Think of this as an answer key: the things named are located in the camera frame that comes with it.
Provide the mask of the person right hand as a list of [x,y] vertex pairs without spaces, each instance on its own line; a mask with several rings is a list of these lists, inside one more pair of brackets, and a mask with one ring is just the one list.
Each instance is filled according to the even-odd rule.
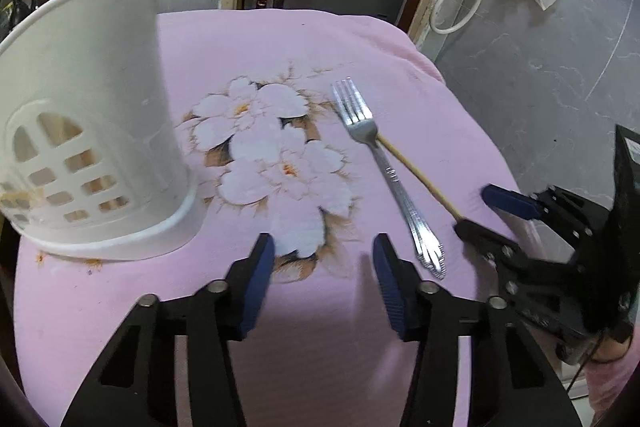
[[611,407],[639,363],[639,327],[624,343],[608,337],[585,366],[592,425]]

